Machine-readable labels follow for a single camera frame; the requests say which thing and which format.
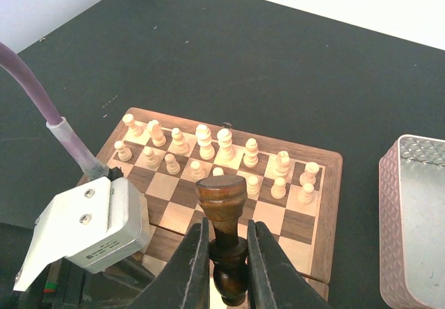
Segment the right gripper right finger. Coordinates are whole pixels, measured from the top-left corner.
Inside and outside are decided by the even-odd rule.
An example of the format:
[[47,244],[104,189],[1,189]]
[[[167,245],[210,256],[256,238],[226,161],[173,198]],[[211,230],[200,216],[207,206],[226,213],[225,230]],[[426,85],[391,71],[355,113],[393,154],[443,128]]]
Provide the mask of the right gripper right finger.
[[262,221],[248,221],[248,307],[330,308],[298,273]]

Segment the dark wooden bishop piece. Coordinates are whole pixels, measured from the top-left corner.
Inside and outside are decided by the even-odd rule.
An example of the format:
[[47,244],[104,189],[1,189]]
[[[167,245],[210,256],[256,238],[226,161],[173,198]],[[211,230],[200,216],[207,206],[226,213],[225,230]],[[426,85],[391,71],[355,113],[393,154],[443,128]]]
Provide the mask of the dark wooden bishop piece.
[[226,305],[239,306],[248,288],[248,245],[238,235],[238,219],[248,197],[246,179],[239,175],[207,177],[196,182],[196,193],[215,233],[209,256],[216,289]]

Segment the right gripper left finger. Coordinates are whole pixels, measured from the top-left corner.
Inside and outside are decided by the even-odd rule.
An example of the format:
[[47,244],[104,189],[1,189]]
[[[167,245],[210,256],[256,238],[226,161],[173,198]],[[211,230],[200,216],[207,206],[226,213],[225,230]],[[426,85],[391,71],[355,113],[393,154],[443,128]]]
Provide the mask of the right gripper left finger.
[[129,308],[208,308],[209,223],[191,226],[161,273]]

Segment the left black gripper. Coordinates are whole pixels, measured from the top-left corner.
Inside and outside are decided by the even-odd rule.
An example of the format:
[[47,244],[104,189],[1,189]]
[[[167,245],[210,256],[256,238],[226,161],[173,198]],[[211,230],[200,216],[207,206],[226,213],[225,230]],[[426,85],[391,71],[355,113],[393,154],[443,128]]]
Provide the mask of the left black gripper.
[[126,308],[154,279],[137,252],[105,272],[91,274],[62,258],[45,267],[24,292],[1,272],[2,308]]

